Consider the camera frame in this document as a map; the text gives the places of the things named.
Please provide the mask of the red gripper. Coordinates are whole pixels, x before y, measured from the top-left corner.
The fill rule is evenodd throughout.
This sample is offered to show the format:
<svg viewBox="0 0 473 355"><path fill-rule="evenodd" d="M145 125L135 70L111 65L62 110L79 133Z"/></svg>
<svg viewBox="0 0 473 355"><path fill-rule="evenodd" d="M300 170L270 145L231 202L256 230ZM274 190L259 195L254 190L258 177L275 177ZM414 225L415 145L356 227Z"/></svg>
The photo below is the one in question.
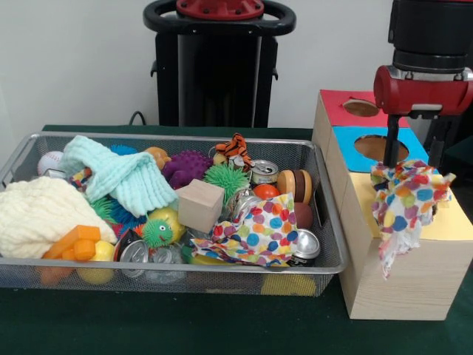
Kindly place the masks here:
<svg viewBox="0 0 473 355"><path fill-rule="evenodd" d="M458 116L472 102L472 70L451 74L400 70L393 65L377 69L373 84L375 104L388 115L384 165L398 162L398 130L401 116L421 114L445 116L429 128L429 165L439 167L446 149L453 146L458 131Z"/></svg>

